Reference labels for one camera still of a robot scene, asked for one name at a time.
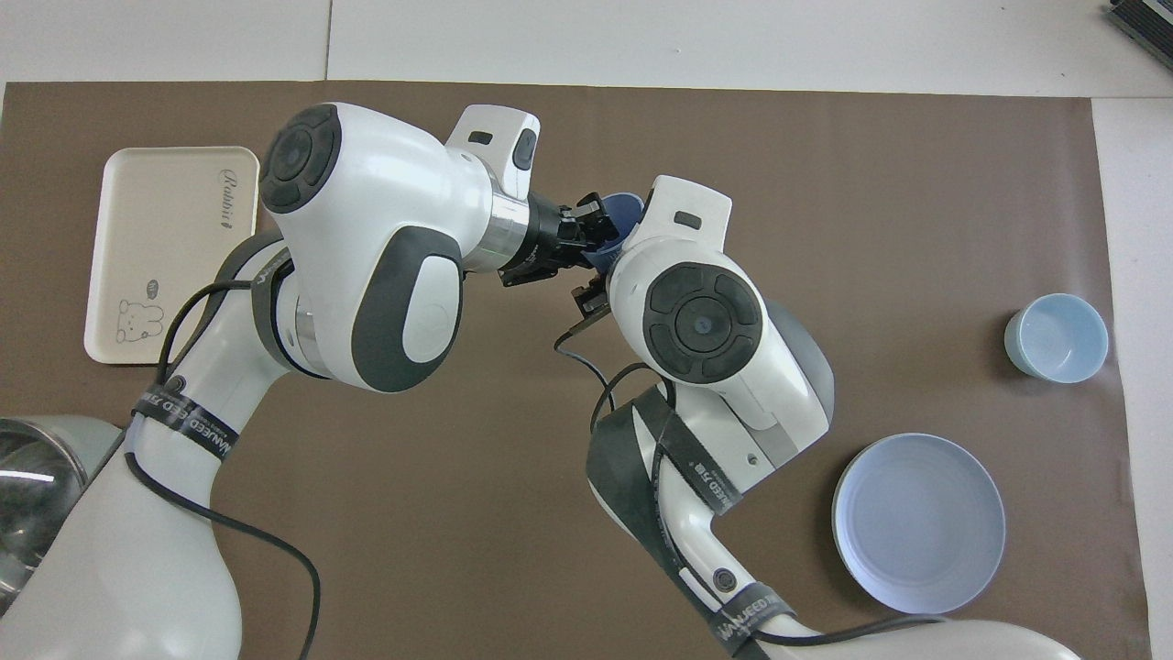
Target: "cable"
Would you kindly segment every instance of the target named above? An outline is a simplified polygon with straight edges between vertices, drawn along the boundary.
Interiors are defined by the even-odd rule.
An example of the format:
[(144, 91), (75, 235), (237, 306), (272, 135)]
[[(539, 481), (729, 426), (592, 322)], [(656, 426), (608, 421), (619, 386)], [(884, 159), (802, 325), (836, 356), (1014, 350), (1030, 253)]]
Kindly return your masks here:
[[(557, 340), (555, 340), (555, 342), (554, 342), (554, 353), (556, 353), (558, 355), (564, 355), (564, 356), (569, 358), (570, 360), (572, 360), (572, 361), (582, 365), (586, 369), (590, 369), (590, 373), (594, 374), (596, 379), (598, 379), (598, 382), (604, 388), (606, 388), (606, 376), (603, 376), (603, 373), (597, 367), (595, 367), (595, 365), (591, 361), (586, 360), (585, 358), (583, 358), (583, 356), (581, 356), (581, 355), (578, 355), (578, 354), (576, 354), (574, 352), (568, 352), (568, 351), (565, 351), (565, 349), (562, 348), (562, 345), (564, 345), (567, 342), (567, 340), (569, 340), (570, 338), (574, 338), (574, 334), (572, 333), (565, 333), (561, 338), (558, 338)], [(608, 399), (608, 401), (611, 402), (611, 413), (615, 413), (615, 396), (609, 394), (606, 396), (606, 399)]]
[[(608, 397), (611, 396), (611, 393), (615, 392), (615, 388), (619, 385), (619, 381), (623, 381), (629, 375), (631, 375), (635, 372), (639, 372), (640, 369), (647, 369), (650, 372), (656, 372), (655, 369), (652, 369), (651, 367), (647, 367), (647, 365), (645, 365), (643, 362), (635, 362), (632, 365), (629, 365), (629, 366), (624, 367), (622, 370), (619, 370), (619, 373), (615, 375), (615, 379), (611, 379), (611, 382), (603, 387), (603, 394), (598, 396), (598, 402), (595, 403), (595, 410), (591, 411), (591, 414), (590, 414), (590, 430), (591, 430), (591, 434), (595, 433), (595, 427), (598, 424), (598, 414), (603, 411), (603, 402), (605, 402), (608, 400)], [(673, 383), (672, 381), (665, 379), (664, 376), (660, 376), (660, 381), (664, 382), (664, 392), (666, 393), (665, 399), (667, 400), (667, 407), (674, 410), (676, 409), (676, 383)]]
[(154, 477), (148, 475), (147, 471), (143, 470), (141, 465), (138, 465), (138, 460), (135, 458), (135, 454), (133, 451), (128, 451), (126, 456), (127, 456), (127, 468), (130, 469), (130, 474), (134, 475), (135, 478), (138, 479), (138, 482), (142, 485), (147, 487), (147, 489), (150, 490), (150, 492), (174, 504), (175, 506), (178, 506), (179, 509), (190, 511), (191, 513), (206, 518), (212, 523), (218, 523), (231, 530), (243, 532), (245, 535), (249, 535), (250, 537), (258, 538), (270, 545), (274, 545), (280, 550), (287, 552), (290, 556), (292, 556), (294, 559), (301, 563), (301, 566), (304, 566), (306, 572), (310, 573), (310, 581), (313, 584), (313, 606), (310, 612), (310, 627), (308, 631), (306, 631), (305, 633), (305, 642), (303, 642), (301, 645), (301, 654), (298, 655), (299, 660), (306, 660), (306, 658), (310, 656), (310, 646), (313, 645), (313, 634), (318, 628), (318, 611), (321, 606), (321, 579), (318, 577), (318, 570), (313, 566), (313, 562), (310, 562), (308, 557), (303, 554), (300, 550), (293, 547), (285, 540), (274, 537), (273, 535), (270, 535), (264, 530), (258, 530), (257, 528), (253, 528), (248, 523), (242, 523), (235, 518), (229, 518), (223, 513), (218, 513), (216, 511), (212, 511), (211, 509), (201, 506), (191, 502), (190, 499), (181, 496), (179, 494), (168, 489), (163, 484), (156, 482)]
[(170, 370), (169, 361), (171, 358), (171, 348), (175, 345), (175, 336), (179, 333), (179, 325), (183, 322), (183, 319), (188, 315), (188, 313), (191, 312), (192, 307), (199, 304), (199, 300), (212, 293), (230, 291), (233, 288), (248, 288), (251, 285), (252, 283), (246, 279), (224, 279), (221, 281), (212, 281), (211, 284), (196, 291), (190, 298), (188, 298), (188, 301), (183, 302), (183, 306), (181, 306), (179, 311), (176, 312), (175, 319), (172, 319), (171, 324), (168, 326), (167, 336), (163, 339), (163, 349), (158, 354), (158, 365), (155, 367), (156, 386), (162, 387), (167, 385), (167, 379), (169, 376), (168, 372)]
[(764, 641), (766, 644), (773, 644), (777, 646), (823, 646), (827, 644), (848, 641), (853, 639), (859, 639), (865, 635), (882, 633), (896, 628), (907, 628), (908, 626), (920, 626), (923, 624), (944, 624), (949, 619), (944, 617), (936, 617), (934, 614), (913, 614), (910, 617), (896, 617), (893, 619), (873, 621), (870, 624), (865, 624), (862, 626), (856, 626), (854, 628), (847, 628), (846, 631), (826, 633), (821, 635), (782, 637), (782, 635), (772, 635), (769, 633), (764, 633), (761, 631), (754, 631), (752, 633), (752, 637), (758, 641)]

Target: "brown placemat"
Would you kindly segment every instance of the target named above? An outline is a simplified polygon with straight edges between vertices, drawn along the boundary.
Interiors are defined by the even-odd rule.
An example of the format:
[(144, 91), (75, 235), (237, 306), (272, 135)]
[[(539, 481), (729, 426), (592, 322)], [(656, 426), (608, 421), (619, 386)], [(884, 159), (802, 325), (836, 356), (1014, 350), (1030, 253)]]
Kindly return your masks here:
[[(1021, 624), (1090, 659), (1148, 658), (1114, 355), (1091, 381), (1019, 375), (1010, 314), (1070, 291), (1111, 325), (1091, 104), (1072, 98), (391, 82), (9, 84), (0, 132), (0, 413), (124, 423), (145, 369), (89, 361), (87, 278), (102, 165), (123, 147), (244, 144), (345, 100), (447, 136), (469, 103), (543, 122), (534, 189), (644, 192), (666, 172), (733, 197), (727, 253), (804, 320), (838, 382), (830, 434), (716, 528), (818, 628), (887, 614), (832, 539), (847, 462), (902, 431), (982, 461), (1009, 518), (1001, 572), (957, 613)], [(165, 231), (167, 218), (160, 218)], [(213, 504), (321, 570), (316, 658), (721, 656), (583, 465), (591, 376), (549, 351), (585, 271), (504, 290), (469, 278), (461, 336), (415, 390), (283, 379)], [(613, 324), (574, 348), (613, 374)], [(633, 395), (650, 383), (626, 387)], [(300, 569), (219, 532), (242, 658), (293, 656)]]

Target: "light blue bowl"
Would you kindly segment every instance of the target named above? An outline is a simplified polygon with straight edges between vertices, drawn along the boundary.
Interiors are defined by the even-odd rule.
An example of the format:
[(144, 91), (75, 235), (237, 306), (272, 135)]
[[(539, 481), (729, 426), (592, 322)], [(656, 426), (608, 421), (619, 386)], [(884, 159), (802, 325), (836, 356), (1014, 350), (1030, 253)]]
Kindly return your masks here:
[(1071, 293), (1051, 293), (1018, 311), (1006, 325), (1006, 355), (1023, 374), (1079, 383), (1107, 358), (1107, 327), (1096, 307)]

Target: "white tabletop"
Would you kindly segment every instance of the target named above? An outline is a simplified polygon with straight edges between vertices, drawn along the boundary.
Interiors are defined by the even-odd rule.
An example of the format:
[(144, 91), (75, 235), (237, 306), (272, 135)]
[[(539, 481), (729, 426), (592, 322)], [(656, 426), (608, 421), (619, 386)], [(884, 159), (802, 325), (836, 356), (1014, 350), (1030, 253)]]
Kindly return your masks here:
[(0, 2), (0, 82), (387, 79), (1092, 97), (1153, 656), (1173, 660), (1173, 72), (1100, 0)]

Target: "white robotic arm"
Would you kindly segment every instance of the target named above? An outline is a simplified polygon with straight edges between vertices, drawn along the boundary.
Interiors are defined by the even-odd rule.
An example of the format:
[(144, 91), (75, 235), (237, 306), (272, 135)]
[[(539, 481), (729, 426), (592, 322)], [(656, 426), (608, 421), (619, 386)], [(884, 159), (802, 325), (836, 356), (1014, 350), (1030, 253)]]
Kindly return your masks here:
[[(473, 106), (447, 143), (346, 103), (278, 132), (262, 196), (280, 236), (243, 244), (195, 340), (135, 407), (123, 448), (82, 496), (0, 619), (7, 659), (235, 658), (239, 606), (206, 506), (221, 462), (283, 374), (382, 393), (427, 379), (459, 328), (467, 272), (550, 277), (622, 236), (597, 195), (529, 192), (538, 122)], [(801, 324), (723, 253), (731, 202), (659, 177), (606, 292), (624, 339), (665, 379), (595, 428), (590, 487), (735, 658), (1071, 659), (1004, 624), (821, 637), (710, 529), (828, 429), (833, 380)], [(815, 646), (793, 646), (805, 638)]]

